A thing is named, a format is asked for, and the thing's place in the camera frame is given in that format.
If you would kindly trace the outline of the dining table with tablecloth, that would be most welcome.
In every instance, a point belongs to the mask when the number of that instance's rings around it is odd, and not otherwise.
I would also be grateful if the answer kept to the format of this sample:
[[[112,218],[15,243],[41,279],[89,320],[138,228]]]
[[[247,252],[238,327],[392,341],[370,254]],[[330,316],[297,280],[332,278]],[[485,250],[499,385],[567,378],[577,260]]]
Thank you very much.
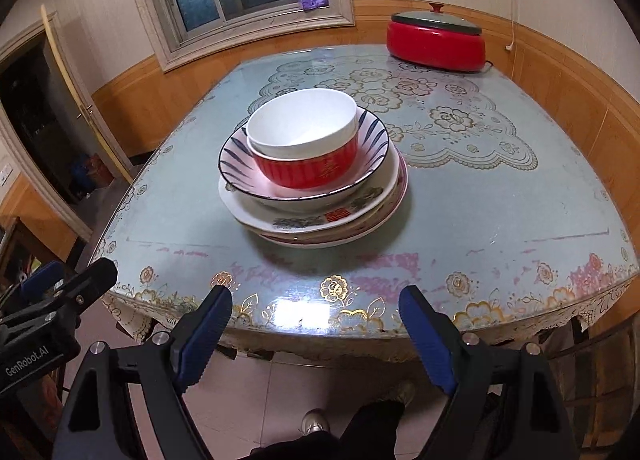
[[[299,89],[353,97],[382,157],[352,190],[250,194],[244,125]],[[380,45],[240,64],[144,166],[94,252],[134,339],[211,287],[233,298],[229,344],[299,355],[408,353],[399,292],[420,287],[462,330],[502,342],[590,327],[639,273],[622,215],[578,146],[497,70],[442,73]]]

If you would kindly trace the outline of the white bowl gold pattern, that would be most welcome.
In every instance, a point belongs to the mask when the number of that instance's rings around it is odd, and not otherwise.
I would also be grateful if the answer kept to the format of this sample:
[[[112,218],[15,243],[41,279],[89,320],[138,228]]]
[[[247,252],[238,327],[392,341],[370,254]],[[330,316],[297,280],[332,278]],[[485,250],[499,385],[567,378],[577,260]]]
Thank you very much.
[[[344,92],[302,89],[260,106],[246,124],[247,139],[266,157],[303,160],[345,146],[356,131],[356,101]]]

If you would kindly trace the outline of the red bowl white inside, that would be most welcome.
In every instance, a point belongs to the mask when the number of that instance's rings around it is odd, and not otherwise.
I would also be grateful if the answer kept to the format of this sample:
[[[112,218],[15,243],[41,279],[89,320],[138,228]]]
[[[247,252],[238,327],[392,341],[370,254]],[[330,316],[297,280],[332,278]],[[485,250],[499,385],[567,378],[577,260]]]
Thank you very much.
[[[358,142],[352,137],[343,146],[304,159],[280,159],[267,157],[247,141],[257,167],[267,179],[278,186],[290,189],[312,189],[332,183],[342,177],[356,159]]]

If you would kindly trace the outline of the person's shoe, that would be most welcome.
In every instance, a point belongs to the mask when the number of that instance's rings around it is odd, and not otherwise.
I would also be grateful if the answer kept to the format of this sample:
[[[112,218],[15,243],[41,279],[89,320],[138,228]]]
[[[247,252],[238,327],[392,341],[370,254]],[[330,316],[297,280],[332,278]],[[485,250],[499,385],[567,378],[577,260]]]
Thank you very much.
[[[330,424],[321,409],[309,410],[300,422],[300,432],[303,436],[309,436],[317,432],[331,432]]]

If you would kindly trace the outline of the blue striped white bowl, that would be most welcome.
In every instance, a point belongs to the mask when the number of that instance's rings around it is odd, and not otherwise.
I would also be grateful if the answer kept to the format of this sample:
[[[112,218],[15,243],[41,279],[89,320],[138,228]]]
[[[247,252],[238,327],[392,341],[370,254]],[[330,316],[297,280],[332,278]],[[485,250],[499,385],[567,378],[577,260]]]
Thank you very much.
[[[330,153],[306,160],[262,157],[238,128],[222,146],[222,184],[272,209],[301,212],[347,198],[373,177],[390,152],[390,138],[375,114],[360,108],[352,139]]]

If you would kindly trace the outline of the red electric cooking pot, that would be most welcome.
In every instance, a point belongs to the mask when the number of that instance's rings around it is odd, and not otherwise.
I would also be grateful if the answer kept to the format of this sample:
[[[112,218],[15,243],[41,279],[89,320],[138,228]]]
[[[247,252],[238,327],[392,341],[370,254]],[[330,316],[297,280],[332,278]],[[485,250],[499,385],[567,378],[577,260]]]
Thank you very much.
[[[397,59],[427,68],[476,73],[486,63],[482,29],[474,23],[442,12],[442,4],[430,10],[396,12],[387,24],[386,47]]]

